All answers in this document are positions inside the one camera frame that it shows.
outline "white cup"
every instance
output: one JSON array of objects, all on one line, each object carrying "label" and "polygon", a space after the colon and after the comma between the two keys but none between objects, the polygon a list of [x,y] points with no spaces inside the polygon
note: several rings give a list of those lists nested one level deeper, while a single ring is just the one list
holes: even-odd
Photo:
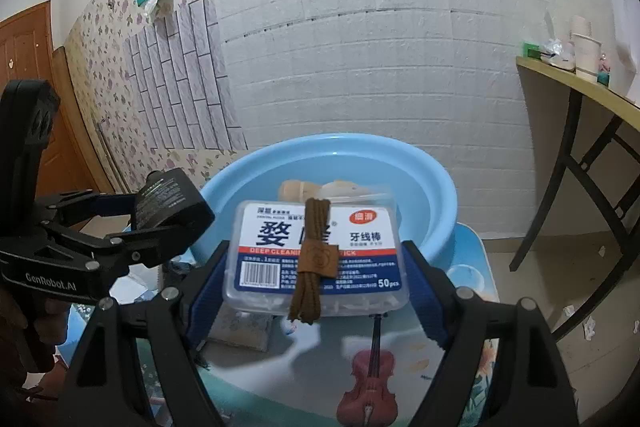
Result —
[{"label": "white cup", "polygon": [[591,37],[591,22],[584,17],[580,17],[579,15],[573,15],[571,17],[571,30],[569,35],[570,39],[574,33]]},{"label": "white cup", "polygon": [[596,83],[600,68],[600,48],[602,44],[587,35],[572,35],[575,49],[575,74],[580,78]]}]

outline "white brick wall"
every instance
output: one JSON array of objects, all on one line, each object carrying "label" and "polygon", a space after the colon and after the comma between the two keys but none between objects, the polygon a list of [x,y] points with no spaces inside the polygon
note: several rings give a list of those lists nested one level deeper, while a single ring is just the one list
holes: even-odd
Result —
[{"label": "white brick wall", "polygon": [[318,132],[416,144],[451,172],[460,219],[524,232],[536,206],[525,39],[584,14],[610,50],[609,0],[216,0],[249,148]]}]

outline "orange label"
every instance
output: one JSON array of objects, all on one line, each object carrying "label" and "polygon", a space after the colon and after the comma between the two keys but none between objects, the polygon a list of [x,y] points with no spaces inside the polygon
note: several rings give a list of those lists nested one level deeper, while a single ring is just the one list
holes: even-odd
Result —
[{"label": "orange label", "polygon": [[375,210],[358,210],[349,216],[349,221],[354,225],[364,225],[370,223],[378,217]]}]

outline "blue gripper pad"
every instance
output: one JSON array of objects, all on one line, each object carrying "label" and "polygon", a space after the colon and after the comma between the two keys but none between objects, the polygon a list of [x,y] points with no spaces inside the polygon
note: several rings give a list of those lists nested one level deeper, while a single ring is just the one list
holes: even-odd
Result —
[{"label": "blue gripper pad", "polygon": [[444,327],[442,304],[405,245],[402,245],[402,253],[404,254],[407,280],[409,281],[409,301],[414,307],[415,314],[418,315],[424,334],[431,340],[436,341],[442,349],[445,349],[449,341],[449,334]]},{"label": "blue gripper pad", "polygon": [[209,279],[189,310],[189,325],[185,337],[191,347],[197,347],[207,338],[211,325],[222,306],[222,286],[225,280],[226,250],[211,272]]}]

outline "barcode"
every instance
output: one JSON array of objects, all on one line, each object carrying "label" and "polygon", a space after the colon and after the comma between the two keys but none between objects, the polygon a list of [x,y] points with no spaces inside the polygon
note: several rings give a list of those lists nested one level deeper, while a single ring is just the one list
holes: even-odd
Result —
[{"label": "barcode", "polygon": [[280,265],[242,261],[240,285],[253,288],[280,288]]}]

